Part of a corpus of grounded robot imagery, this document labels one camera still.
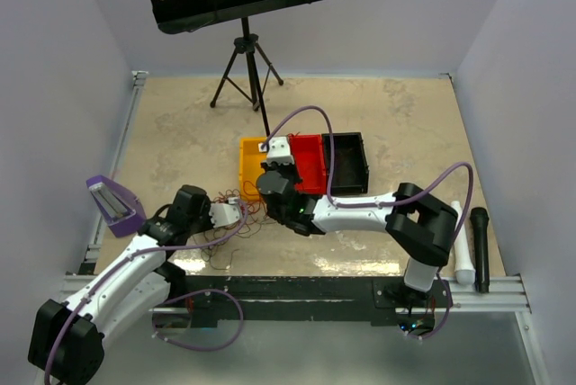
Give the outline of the yellow plastic bin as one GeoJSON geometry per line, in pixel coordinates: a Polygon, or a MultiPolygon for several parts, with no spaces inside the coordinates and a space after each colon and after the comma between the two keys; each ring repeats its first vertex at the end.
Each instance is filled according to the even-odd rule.
{"type": "Polygon", "coordinates": [[[266,153],[260,151],[259,145],[265,139],[253,137],[241,138],[239,141],[238,183],[242,195],[249,201],[258,201],[260,197],[256,183],[264,172],[261,163],[266,159],[266,153]]]}

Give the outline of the red plastic bin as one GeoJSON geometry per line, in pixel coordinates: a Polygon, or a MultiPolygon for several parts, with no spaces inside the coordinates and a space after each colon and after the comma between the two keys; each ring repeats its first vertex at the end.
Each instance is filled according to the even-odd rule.
{"type": "Polygon", "coordinates": [[[300,181],[296,190],[323,195],[327,190],[328,173],[320,134],[290,135],[289,143],[300,181]]]}

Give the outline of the black plastic bin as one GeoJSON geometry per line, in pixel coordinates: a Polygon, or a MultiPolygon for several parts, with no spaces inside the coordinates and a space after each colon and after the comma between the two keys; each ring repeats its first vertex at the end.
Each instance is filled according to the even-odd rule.
{"type": "Polygon", "coordinates": [[[332,196],[366,194],[369,166],[360,132],[334,133],[335,165],[330,191],[332,196]]]}

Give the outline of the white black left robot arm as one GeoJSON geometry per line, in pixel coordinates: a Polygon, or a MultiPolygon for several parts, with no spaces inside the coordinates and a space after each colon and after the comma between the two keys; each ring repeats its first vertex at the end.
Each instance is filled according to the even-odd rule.
{"type": "Polygon", "coordinates": [[[210,209],[204,189],[183,185],[92,281],[61,302],[49,299],[40,306],[28,360],[43,370],[46,383],[88,383],[121,331],[149,309],[185,299],[185,272],[168,259],[206,228],[210,209]]]}

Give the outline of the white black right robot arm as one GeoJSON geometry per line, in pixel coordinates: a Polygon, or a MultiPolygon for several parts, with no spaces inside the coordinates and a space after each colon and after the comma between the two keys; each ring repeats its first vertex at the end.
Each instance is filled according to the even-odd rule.
{"type": "Polygon", "coordinates": [[[299,192],[293,178],[268,169],[256,188],[267,215],[298,235],[326,235],[339,231],[389,234],[409,255],[400,294],[413,307],[433,295],[433,281],[448,262],[458,213],[450,205],[411,183],[396,192],[368,199],[299,192]]]}

